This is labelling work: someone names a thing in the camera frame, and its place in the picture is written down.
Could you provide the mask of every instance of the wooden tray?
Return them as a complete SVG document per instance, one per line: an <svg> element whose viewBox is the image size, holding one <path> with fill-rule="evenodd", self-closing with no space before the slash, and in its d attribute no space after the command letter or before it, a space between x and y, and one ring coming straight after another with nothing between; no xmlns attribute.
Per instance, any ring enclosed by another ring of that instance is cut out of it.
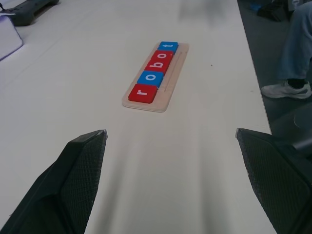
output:
<svg viewBox="0 0 312 234"><path fill-rule="evenodd" d="M156 94L156 97L151 104L147 103L141 103L141 102L135 102L135 101L129 101L128 96L133 89L134 85L137 83L137 80L139 79L140 75L144 71L147 63L150 61L152 55L157 50L160 43L158 43L148 56L148 58L145 60L143 66L141 67L139 73L131 83L129 89L125 93L125 95L122 98L122 105L129 108L135 108L145 111L155 111L155 112L165 112L169 101L171 99L171 95L174 92L177 79L179 78L181 69L183 67L183 63L185 61L185 58L187 56L187 52L189 51L189 45L186 43L179 43L179 46L177 48L177 51L171 60L171 63L169 65L169 68L166 72L166 75L158 89L158 92Z"/></svg>

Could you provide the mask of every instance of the sneaker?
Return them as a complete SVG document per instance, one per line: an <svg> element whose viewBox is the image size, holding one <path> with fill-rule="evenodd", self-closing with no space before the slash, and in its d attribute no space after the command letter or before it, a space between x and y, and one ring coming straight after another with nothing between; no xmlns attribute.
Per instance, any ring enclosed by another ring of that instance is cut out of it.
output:
<svg viewBox="0 0 312 234"><path fill-rule="evenodd" d="M264 96L269 98L296 98L296 99L305 99L312 95L311 87L309 82L307 82L303 88L295 89L292 88L287 81L268 85L261 88L261 92Z"/></svg>

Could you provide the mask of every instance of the person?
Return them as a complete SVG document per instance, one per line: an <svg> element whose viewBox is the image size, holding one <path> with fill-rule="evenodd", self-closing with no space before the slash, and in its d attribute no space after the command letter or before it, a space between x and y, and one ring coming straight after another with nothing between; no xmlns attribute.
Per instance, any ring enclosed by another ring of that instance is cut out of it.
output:
<svg viewBox="0 0 312 234"><path fill-rule="evenodd" d="M305 99L312 95L306 75L312 59L312 2L293 13L288 36L280 58L277 79L281 82L261 88L269 98Z"/></svg>

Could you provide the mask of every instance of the table surface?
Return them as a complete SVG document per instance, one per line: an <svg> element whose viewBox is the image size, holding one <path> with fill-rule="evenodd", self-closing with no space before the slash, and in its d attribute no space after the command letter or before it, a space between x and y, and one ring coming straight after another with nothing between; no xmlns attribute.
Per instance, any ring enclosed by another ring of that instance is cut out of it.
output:
<svg viewBox="0 0 312 234"><path fill-rule="evenodd" d="M270 132L236 0L64 0L0 62L0 227L79 135L108 141L87 234L274 234L237 128ZM164 113L121 99L153 46L190 50Z"/></svg>

